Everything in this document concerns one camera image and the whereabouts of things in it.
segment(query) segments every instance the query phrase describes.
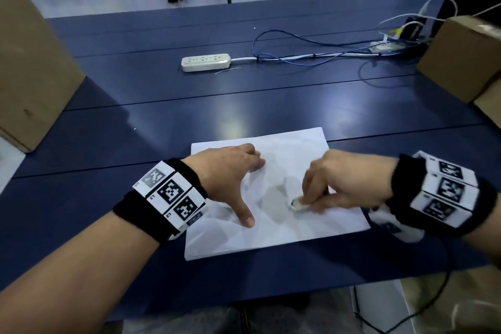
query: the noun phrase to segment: blue table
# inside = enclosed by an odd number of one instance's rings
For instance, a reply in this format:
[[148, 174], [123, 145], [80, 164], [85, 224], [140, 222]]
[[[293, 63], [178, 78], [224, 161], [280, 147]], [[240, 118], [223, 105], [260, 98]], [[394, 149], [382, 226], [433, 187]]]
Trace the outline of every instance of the blue table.
[[[249, 56], [267, 29], [330, 42], [377, 39], [379, 21], [425, 1], [275, 0], [51, 19], [88, 77], [0, 196], [0, 288], [107, 213], [152, 164], [188, 155], [197, 141], [320, 126], [332, 148], [389, 156], [422, 149], [501, 189], [499, 130], [418, 74], [417, 60], [243, 64], [219, 74], [180, 67], [185, 56]], [[258, 48], [318, 51], [275, 34]], [[460, 240], [449, 242], [457, 269], [486, 263]], [[183, 236], [153, 255], [110, 319], [417, 276], [446, 264], [436, 238], [404, 244], [377, 228], [190, 262]]]

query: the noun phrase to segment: white power strip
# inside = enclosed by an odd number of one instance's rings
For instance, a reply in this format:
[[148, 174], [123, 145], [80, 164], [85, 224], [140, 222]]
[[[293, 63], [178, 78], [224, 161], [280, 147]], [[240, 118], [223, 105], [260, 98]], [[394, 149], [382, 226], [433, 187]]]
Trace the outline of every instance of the white power strip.
[[229, 65], [231, 65], [231, 58], [227, 53], [185, 57], [181, 60], [184, 72], [228, 69]]

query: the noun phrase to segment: sheet of paper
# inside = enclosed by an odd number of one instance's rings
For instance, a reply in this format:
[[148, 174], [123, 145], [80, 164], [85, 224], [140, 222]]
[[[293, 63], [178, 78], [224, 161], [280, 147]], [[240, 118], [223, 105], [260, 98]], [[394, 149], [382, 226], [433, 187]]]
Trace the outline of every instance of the sheet of paper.
[[255, 217], [252, 229], [243, 227], [226, 204], [207, 200], [207, 212], [186, 232], [184, 257], [193, 260], [367, 230], [360, 208], [331, 209], [318, 215], [289, 208], [302, 195], [301, 184], [310, 162], [329, 149], [322, 128], [260, 136], [258, 138], [199, 142], [191, 154], [207, 148], [251, 142], [266, 165], [247, 174], [241, 184], [242, 198]]

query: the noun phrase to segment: right hand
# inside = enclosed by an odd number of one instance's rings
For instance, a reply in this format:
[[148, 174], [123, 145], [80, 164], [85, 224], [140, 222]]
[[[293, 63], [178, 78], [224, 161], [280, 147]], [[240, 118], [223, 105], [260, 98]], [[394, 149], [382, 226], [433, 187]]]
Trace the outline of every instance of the right hand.
[[[391, 177], [397, 162], [392, 157], [329, 150], [306, 171], [300, 202], [315, 212], [382, 205], [393, 196]], [[336, 193], [325, 195], [328, 186]]]

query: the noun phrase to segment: wristband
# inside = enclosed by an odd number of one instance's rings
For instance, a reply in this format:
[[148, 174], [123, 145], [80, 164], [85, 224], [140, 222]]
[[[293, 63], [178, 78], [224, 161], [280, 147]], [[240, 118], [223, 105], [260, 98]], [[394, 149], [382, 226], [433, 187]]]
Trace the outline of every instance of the wristband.
[[207, 192], [179, 159], [160, 161], [132, 188], [113, 212], [160, 244], [179, 237], [204, 214]]
[[483, 177], [424, 152], [401, 154], [386, 205], [397, 220], [436, 236], [464, 236], [496, 205], [498, 192]]

